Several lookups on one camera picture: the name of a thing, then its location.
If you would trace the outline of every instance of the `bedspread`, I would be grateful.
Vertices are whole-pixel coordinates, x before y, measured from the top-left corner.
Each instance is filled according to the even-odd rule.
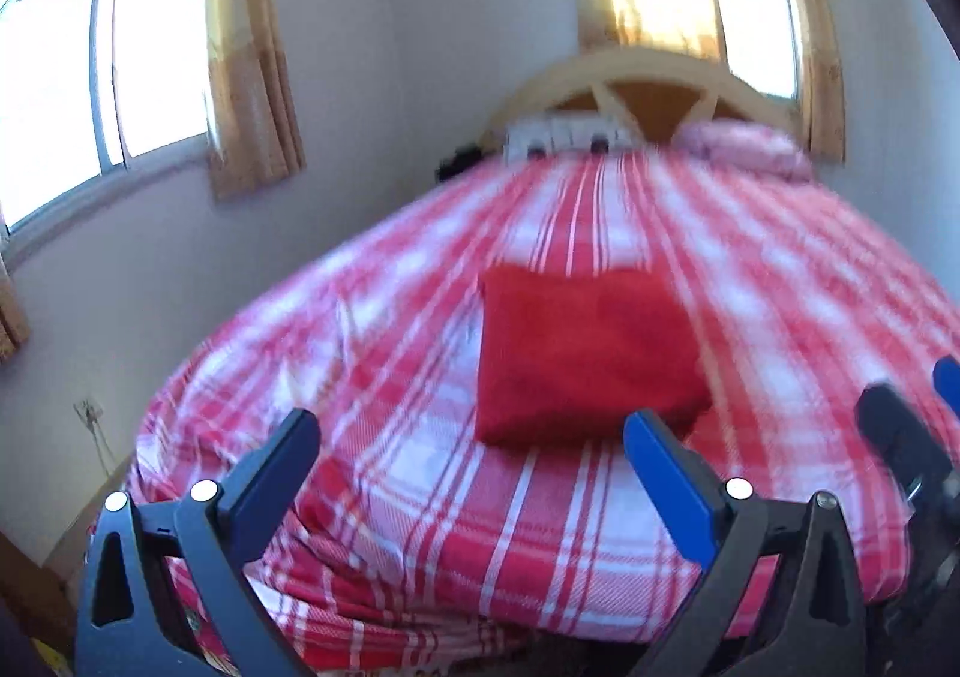
[[[272,289],[152,400],[134,499],[222,476],[305,407],[320,458],[247,575],[314,669],[447,664],[531,628],[650,640],[697,567],[621,447],[472,439],[477,276],[496,261],[565,274],[656,262],[713,394],[688,447],[767,497],[834,491],[867,599],[899,589],[908,510],[853,407],[891,380],[957,459],[960,422],[930,372],[957,350],[960,315],[824,188],[653,152],[478,168]],[[732,636],[757,616],[772,568],[758,568]],[[186,572],[174,574],[202,616]]]

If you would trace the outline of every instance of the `electrical outlet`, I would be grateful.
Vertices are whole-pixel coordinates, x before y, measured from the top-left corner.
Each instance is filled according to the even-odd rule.
[[[99,419],[104,416],[104,407],[101,407],[93,398],[81,399],[73,404],[73,410],[88,431],[93,428],[93,423],[99,422]]]

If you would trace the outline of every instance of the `black clamp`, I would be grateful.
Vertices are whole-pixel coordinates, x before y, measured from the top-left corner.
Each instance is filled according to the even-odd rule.
[[[79,677],[222,677],[203,659],[166,568],[189,568],[206,613],[245,675],[307,677],[243,566],[270,543],[320,450],[317,419],[295,410],[260,450],[221,481],[197,482],[181,501],[137,507],[107,497],[80,599]]]
[[[865,610],[839,501],[765,500],[745,479],[722,482],[651,412],[627,419],[624,447],[683,557],[703,568],[631,677],[706,674],[757,561],[779,555],[760,617],[725,675],[830,677],[866,669]]]
[[[937,392],[960,408],[960,366],[944,358],[934,368]],[[912,560],[904,592],[883,608],[891,650],[917,648],[960,592],[960,474],[917,414],[888,384],[864,391],[856,405],[860,432],[893,474],[913,508],[907,524]],[[919,655],[909,656],[915,664]]]

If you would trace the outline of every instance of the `headboard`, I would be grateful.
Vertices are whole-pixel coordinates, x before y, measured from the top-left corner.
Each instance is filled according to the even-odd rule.
[[[799,135],[800,116],[715,62],[644,46],[602,49],[551,65],[497,111],[482,143],[496,146],[518,118],[550,112],[600,112],[651,143],[666,143],[683,122],[746,119]]]

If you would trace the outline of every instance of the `window frame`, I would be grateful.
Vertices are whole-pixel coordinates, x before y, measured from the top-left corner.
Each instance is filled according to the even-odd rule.
[[[14,225],[0,225],[0,250],[4,253],[4,262],[8,268],[16,267],[18,262],[25,260],[40,246],[59,236],[74,223],[89,217],[101,207],[115,203],[131,192],[171,173],[203,163],[208,158],[210,139],[209,132],[206,132],[165,144],[131,159],[122,136],[123,125],[119,122],[118,112],[123,161],[115,166],[110,161],[104,134],[97,62],[99,4],[100,0],[90,1],[88,65],[90,115],[97,145],[100,174],[71,187],[43,206],[34,209]]]
[[[717,1],[717,19],[720,20],[720,37],[724,43],[723,46],[723,56],[727,55],[727,30],[723,27],[723,14],[720,13],[720,2]],[[771,98],[776,101],[782,101],[789,104],[798,104],[800,99],[803,97],[803,58],[802,55],[803,49],[800,47],[800,42],[797,40],[797,17],[798,14],[794,12],[794,0],[786,0],[787,14],[790,17],[790,44],[793,47],[793,73],[794,79],[796,80],[796,88],[794,89],[793,97],[784,97],[782,95],[770,94],[770,92],[763,92],[763,95],[766,95],[768,98]],[[730,70],[730,64],[727,62],[727,70]]]

